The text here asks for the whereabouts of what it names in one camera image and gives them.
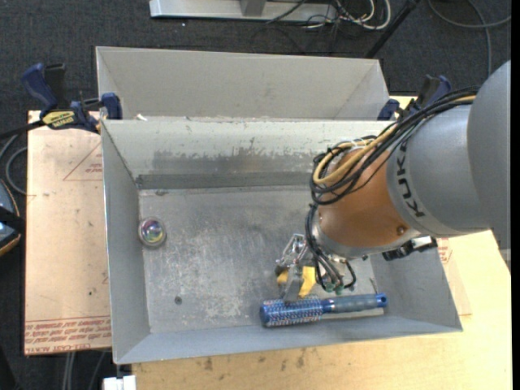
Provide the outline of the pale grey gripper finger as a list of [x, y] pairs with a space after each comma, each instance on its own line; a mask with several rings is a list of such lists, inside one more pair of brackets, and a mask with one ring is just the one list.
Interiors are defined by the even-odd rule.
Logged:
[[301, 286], [303, 284], [302, 269], [299, 266], [291, 266], [287, 270], [287, 275], [283, 287], [284, 301], [297, 301]]

